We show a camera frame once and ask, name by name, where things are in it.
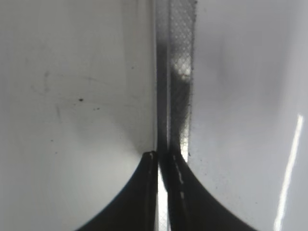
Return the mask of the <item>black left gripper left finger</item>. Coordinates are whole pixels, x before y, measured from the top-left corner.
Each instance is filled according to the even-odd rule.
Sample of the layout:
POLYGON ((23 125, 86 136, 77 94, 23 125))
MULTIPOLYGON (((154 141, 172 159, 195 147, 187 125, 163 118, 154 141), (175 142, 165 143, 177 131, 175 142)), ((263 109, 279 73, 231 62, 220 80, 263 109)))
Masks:
POLYGON ((153 231, 158 187, 158 156, 142 154, 135 172, 120 193, 80 231, 153 231))

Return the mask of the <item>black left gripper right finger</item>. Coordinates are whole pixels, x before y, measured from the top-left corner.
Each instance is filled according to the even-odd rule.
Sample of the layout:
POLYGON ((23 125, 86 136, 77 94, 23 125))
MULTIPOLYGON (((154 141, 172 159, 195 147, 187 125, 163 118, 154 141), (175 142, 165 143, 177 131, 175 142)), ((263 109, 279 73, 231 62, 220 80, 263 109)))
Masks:
POLYGON ((252 231, 218 202, 193 174, 176 150, 159 155, 168 215, 173 231, 252 231))

